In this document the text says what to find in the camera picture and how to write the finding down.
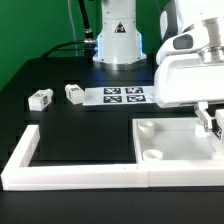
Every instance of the white block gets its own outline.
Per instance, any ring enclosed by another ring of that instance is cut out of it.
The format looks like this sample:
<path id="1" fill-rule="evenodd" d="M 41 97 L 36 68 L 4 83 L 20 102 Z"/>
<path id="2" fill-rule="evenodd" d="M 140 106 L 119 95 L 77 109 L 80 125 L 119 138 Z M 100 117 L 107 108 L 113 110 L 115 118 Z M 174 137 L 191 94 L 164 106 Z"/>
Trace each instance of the white block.
<path id="1" fill-rule="evenodd" d="M 84 103 L 85 96 L 84 91 L 78 85 L 67 85 L 65 86 L 66 97 L 73 104 Z"/>
<path id="2" fill-rule="evenodd" d="M 32 111 L 42 111 L 52 102 L 53 91 L 51 89 L 38 90 L 29 99 L 29 108 Z"/>

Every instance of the black table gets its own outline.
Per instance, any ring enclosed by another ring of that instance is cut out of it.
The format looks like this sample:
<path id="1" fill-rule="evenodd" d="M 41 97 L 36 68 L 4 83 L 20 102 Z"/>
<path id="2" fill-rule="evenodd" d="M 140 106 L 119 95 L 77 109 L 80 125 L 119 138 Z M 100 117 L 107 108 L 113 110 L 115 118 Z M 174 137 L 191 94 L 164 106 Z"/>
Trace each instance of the black table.
<path id="1" fill-rule="evenodd" d="M 153 85 L 154 60 L 133 71 L 93 67 L 84 57 L 33 59 L 0 93 L 0 171 L 29 124 L 41 140 L 30 166 L 135 163 L 133 118 L 192 117 L 193 108 L 156 104 L 73 105 L 65 85 Z M 53 102 L 31 112 L 28 97 L 52 89 Z M 214 113 L 218 106 L 210 108 Z M 223 187 L 103 189 L 57 192 L 0 191 L 0 223 L 223 223 Z"/>

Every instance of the white plastic tray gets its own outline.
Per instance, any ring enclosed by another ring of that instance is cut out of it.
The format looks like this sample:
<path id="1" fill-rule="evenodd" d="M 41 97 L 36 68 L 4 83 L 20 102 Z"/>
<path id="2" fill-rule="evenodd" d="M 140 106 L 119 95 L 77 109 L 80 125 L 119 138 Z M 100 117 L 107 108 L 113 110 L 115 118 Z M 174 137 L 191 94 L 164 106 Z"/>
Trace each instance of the white plastic tray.
<path id="1" fill-rule="evenodd" d="M 94 188 L 224 185 L 224 161 L 212 159 L 209 138 L 194 136 L 194 119 L 150 119 L 153 141 L 141 139 L 133 120 L 136 164 L 29 167 L 41 133 L 29 125 L 1 174 L 3 189 L 37 191 Z M 143 161 L 145 149 L 162 151 L 163 159 Z"/>

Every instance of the green background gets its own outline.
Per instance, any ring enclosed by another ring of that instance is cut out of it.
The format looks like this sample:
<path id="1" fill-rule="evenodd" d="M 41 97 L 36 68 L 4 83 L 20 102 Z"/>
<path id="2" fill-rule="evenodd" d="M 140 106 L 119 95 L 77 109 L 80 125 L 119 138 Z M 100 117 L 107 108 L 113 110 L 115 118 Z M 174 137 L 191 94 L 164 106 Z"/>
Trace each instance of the green background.
<path id="1" fill-rule="evenodd" d="M 160 0 L 164 5 L 169 0 Z M 85 0 L 94 34 L 101 31 L 101 0 Z M 145 53 L 160 46 L 159 12 L 154 0 L 136 0 L 137 29 Z M 72 1 L 77 39 L 83 39 L 78 1 Z M 0 90 L 25 61 L 73 40 L 67 0 L 0 0 Z"/>

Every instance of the white plastic part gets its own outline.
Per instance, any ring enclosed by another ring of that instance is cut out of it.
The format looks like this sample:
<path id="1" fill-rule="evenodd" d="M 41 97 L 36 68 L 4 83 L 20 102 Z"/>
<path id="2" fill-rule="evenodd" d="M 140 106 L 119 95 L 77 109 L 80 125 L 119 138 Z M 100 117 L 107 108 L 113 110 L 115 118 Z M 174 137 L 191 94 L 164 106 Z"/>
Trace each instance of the white plastic part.
<path id="1" fill-rule="evenodd" d="M 194 135 L 195 119 L 151 119 L 156 129 L 153 140 L 139 137 L 137 124 L 143 120 L 133 120 L 137 164 L 119 165 L 29 167 L 40 139 L 39 127 L 30 125 L 1 174 L 3 189 L 40 191 L 224 185 L 224 161 L 212 158 L 210 137 Z M 163 153 L 163 160 L 143 160 L 143 152 L 154 148 L 150 142 Z"/>
<path id="2" fill-rule="evenodd" d="M 199 21 L 224 17 L 223 0 L 175 0 L 175 3 L 178 34 Z"/>
<path id="3" fill-rule="evenodd" d="M 102 17 L 95 62 L 132 64 L 146 58 L 136 30 L 136 0 L 102 0 Z"/>
<path id="4" fill-rule="evenodd" d="M 51 89 L 39 90 L 29 97 L 29 108 L 31 111 L 42 111 L 52 102 L 53 91 Z"/>
<path id="5" fill-rule="evenodd" d="M 85 93 L 78 85 L 67 85 L 65 86 L 66 97 L 73 104 L 84 103 Z"/>
<path id="6" fill-rule="evenodd" d="M 195 124 L 195 135 L 199 138 L 207 138 L 212 136 L 212 132 L 206 132 L 204 123 L 201 120 L 198 120 Z"/>
<path id="7" fill-rule="evenodd" d="M 177 50 L 174 48 L 174 40 L 181 36 L 190 35 L 193 39 L 193 47 L 190 49 L 180 49 Z M 209 44 L 209 35 L 206 27 L 198 27 L 197 29 L 193 29 L 189 32 L 185 32 L 178 36 L 168 39 L 162 47 L 159 49 L 156 55 L 157 64 L 160 65 L 163 60 L 170 55 L 179 55 L 179 54 L 187 54 L 190 52 L 196 52 L 206 45 Z"/>
<path id="8" fill-rule="evenodd" d="M 39 191 L 148 186 L 148 172 L 137 164 L 28 167 L 40 139 L 29 125 L 1 174 L 7 191 Z"/>
<path id="9" fill-rule="evenodd" d="M 151 121 L 140 121 L 138 123 L 140 138 L 150 139 L 154 137 L 155 125 Z"/>
<path id="10" fill-rule="evenodd" d="M 155 124 L 155 136 L 142 139 L 138 123 Z M 211 137 L 198 138 L 194 128 L 197 118 L 134 119 L 133 137 L 139 167 L 148 170 L 148 186 L 224 185 L 224 161 L 213 158 Z M 156 149 L 163 160 L 145 161 L 144 152 Z"/>
<path id="11" fill-rule="evenodd" d="M 198 54 L 167 57 L 155 74 L 155 102 L 178 107 L 224 99 L 224 64 L 204 65 Z"/>
<path id="12" fill-rule="evenodd" d="M 213 160 L 224 160 L 224 154 L 223 153 L 218 153 L 214 152 L 212 155 Z"/>

